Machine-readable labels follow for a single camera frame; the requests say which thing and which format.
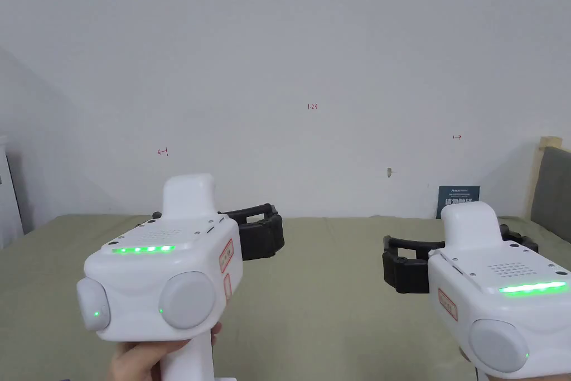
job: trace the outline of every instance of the white wall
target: white wall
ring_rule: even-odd
[[[152,212],[197,171],[223,210],[431,217],[438,185],[479,184],[522,214],[539,137],[571,139],[570,3],[0,0],[28,88],[2,73],[18,119],[0,128],[34,160],[36,225]]]

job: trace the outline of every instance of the poster on wall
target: poster on wall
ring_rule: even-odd
[[[436,212],[436,219],[441,218],[442,209],[446,206],[479,200],[479,186],[441,186],[438,189],[438,210]]]

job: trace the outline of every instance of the green tablecloth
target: green tablecloth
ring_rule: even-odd
[[[62,216],[0,252],[0,379],[102,381],[113,344],[87,332],[75,283],[101,244],[148,216]],[[571,268],[571,244],[503,220]],[[222,317],[218,377],[239,381],[474,380],[427,295],[383,282],[383,236],[442,240],[439,220],[286,219],[275,258],[244,263]]]

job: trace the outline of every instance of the white handle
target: white handle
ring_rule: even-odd
[[[162,381],[214,381],[210,331],[161,360]]]

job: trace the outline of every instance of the green indicator light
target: green indicator light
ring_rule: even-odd
[[[151,247],[125,247],[125,248],[113,248],[112,253],[148,253],[148,252],[170,252],[174,250],[176,246],[174,245],[163,245],[161,247],[151,246]]]
[[[566,286],[565,282],[551,282],[551,283],[538,283],[538,284],[524,284],[522,286],[512,286],[504,287],[500,289],[502,293],[514,293],[514,292],[530,292],[533,290],[547,290],[554,287]]]

